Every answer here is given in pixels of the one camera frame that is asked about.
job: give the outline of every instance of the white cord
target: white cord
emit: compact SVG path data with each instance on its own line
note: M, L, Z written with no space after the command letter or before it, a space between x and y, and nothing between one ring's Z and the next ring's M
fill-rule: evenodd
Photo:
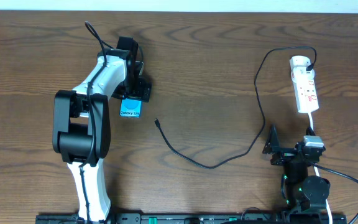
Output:
M313 118L311 117L311 113L308 113L308 115L309 115L310 127L311 127L312 130L314 130ZM320 176L320 173L318 172L317 167L314 167L314 173L316 174L316 176L318 176L318 177ZM333 215L331 213L331 209L329 207L328 200L326 200L326 203L327 203L327 213L328 213L329 224L333 224Z

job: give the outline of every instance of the white wall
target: white wall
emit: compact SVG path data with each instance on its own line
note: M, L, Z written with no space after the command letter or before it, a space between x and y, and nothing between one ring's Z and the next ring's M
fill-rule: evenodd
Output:
M358 0L0 0L0 9L358 13Z

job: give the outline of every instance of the wood grain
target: wood grain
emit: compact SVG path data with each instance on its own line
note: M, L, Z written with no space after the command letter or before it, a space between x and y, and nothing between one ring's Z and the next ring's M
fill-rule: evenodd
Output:
M318 51L313 116L327 145L321 164L358 179L357 14L0 11L0 223L78 209L70 171L52 150L52 120L57 90L72 89L95 65L99 47L85 20L110 44L133 36L154 86L140 119L120 118L120 102L109 104L105 173L115 206L145 213L283 207L282 168L261 154L267 130L246 157L203 170L173 155L153 121L174 147L205 164L245 151L262 125L254 74L267 51L290 45ZM276 52L258 80L267 127L276 124L289 146L308 125L288 78L295 54L313 56ZM351 219L358 185L322 175L331 181L331 209Z

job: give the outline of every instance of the power strip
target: power strip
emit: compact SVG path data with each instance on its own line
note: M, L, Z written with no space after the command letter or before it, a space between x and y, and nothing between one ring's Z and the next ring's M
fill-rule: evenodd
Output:
M306 70L310 64L310 59L305 56L294 56L290 60L291 79L299 113L311 113L319 108L314 85L314 69Z

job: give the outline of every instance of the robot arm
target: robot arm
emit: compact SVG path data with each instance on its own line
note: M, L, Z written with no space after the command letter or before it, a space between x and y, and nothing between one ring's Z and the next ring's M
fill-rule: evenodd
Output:
M79 217L84 220L105 220L111 206L104 183L103 158L110 147L110 120L108 101L113 96L148 102L151 84L139 77L143 62L136 61L138 44L132 38L120 37L116 49L106 51L90 75L72 91L60 90L55 95L53 117L53 149L62 155L73 173L80 201ZM92 83L88 104L87 87ZM89 118L92 106L95 129L91 119L88 124L75 123L75 118ZM92 134L96 136L94 151L91 151ZM83 168L80 165L88 161Z

